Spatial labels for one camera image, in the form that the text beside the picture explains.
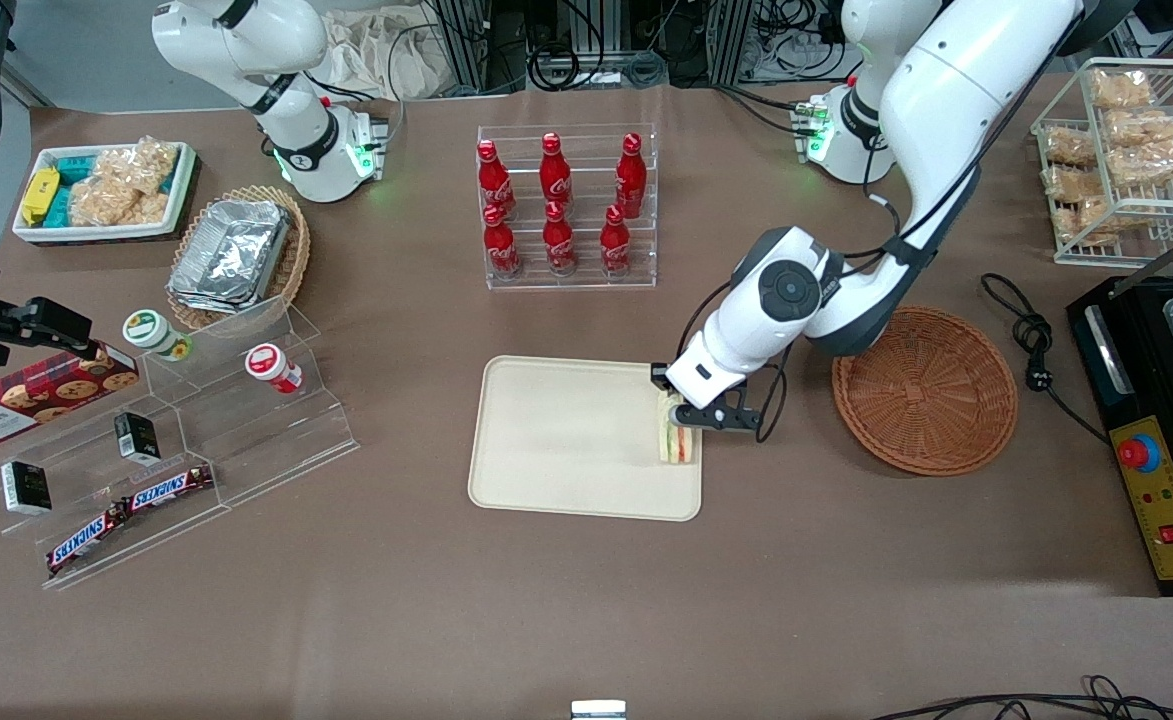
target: round wicker basket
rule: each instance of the round wicker basket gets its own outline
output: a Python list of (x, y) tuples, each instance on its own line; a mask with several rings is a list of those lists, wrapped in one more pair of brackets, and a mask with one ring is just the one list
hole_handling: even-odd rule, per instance
[(962, 475), (994, 460), (1017, 424), (1017, 386), (969, 322), (907, 306), (865, 354), (834, 361), (834, 402), (861, 444), (920, 475)]
[[(284, 250), (279, 254), (279, 263), (274, 265), (274, 274), (271, 277), (266, 297), (284, 296), (286, 300), (292, 303), (297, 297), (297, 291), (301, 290), (301, 276), (306, 274), (306, 263), (311, 259), (311, 231), (310, 227), (306, 227), (306, 218), (303, 217), (301, 209), (297, 206), (297, 201), (293, 201), (292, 197), (289, 197), (289, 193), (276, 190), (273, 186), (243, 186), (239, 190), (231, 190), (222, 195), (217, 201), (271, 201), (289, 210), (292, 224), (289, 224), (289, 233), (284, 237)], [(196, 218), (187, 225), (187, 231), (182, 235), (182, 242), (178, 243), (178, 251), (176, 251), (176, 256), (172, 258), (175, 269), (185, 253), (194, 229), (199, 224), (203, 215), (206, 213), (211, 205), (212, 202), (203, 206), (203, 210), (199, 210)], [(215, 313), (211, 310), (188, 307), (179, 304), (172, 293), (169, 293), (169, 306), (175, 318), (192, 331), (206, 327), (229, 315), (229, 313)]]

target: yellow control panel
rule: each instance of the yellow control panel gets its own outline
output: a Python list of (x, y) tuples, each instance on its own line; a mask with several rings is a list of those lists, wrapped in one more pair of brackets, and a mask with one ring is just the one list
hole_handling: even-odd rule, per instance
[(1150, 562), (1161, 580), (1173, 580), (1173, 466), (1154, 416), (1111, 430), (1111, 444)]

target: white cloth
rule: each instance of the white cloth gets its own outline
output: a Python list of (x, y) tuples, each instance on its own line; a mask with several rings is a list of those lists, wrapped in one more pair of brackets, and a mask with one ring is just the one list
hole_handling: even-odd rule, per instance
[[(404, 33), (420, 23), (439, 23), (435, 12), (426, 5), (389, 5), (374, 11), (328, 11), (324, 27), (328, 33), (327, 84), (347, 90), (377, 90), (377, 95), (422, 99), (453, 86), (453, 69), (445, 57), (440, 29), (425, 27)], [(389, 55), (394, 45), (395, 54)], [(394, 91), (391, 90), (394, 74)]]

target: red switch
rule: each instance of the red switch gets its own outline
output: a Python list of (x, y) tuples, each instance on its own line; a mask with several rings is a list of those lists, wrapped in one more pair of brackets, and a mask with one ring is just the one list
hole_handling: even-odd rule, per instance
[(1116, 447), (1120, 464), (1139, 473), (1153, 473), (1159, 467), (1159, 446), (1147, 434), (1135, 434)]
[(1173, 525), (1159, 525), (1159, 542), (1173, 544)]

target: brown table surface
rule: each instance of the brown table surface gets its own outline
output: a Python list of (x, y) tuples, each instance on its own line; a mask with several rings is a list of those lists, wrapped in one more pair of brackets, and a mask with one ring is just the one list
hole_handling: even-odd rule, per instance
[[(983, 328), (1021, 376), (1011, 317), (978, 288), (988, 270), (1016, 279), (1056, 325), (1058, 389), (1096, 421), (1063, 307), (1107, 272), (1049, 259), (1025, 141), (1060, 81), (990, 151), (907, 301)], [(660, 128), (658, 287), (487, 291), (476, 125), (616, 118)], [(34, 147), (192, 143), (196, 208), (282, 183), (244, 111), (41, 110), (32, 124)], [(909, 206), (896, 170), (879, 191)], [(316, 245), (298, 306), (325, 333), (318, 356), (361, 450), (61, 593), (39, 589), (32, 548), (0, 538), (0, 716), (533, 719), (621, 697), (640, 719), (852, 719), (1078, 692), (1089, 673), (1173, 705), (1173, 600), (1153, 597), (1110, 454), (1025, 389), (990, 466), (909, 477), (852, 437), (829, 360), (802, 346), (772, 441), (706, 436), (689, 523), (467, 498), (491, 356), (669, 360), (690, 311), (766, 227), (800, 224), (842, 250), (884, 237), (887, 213), (859, 188), (798, 164), (782, 133), (727, 100), (665, 88), (421, 102), (385, 181), (303, 208)], [(0, 296), (55, 297), (116, 341), (128, 311), (165, 307), (172, 250), (6, 237)]]

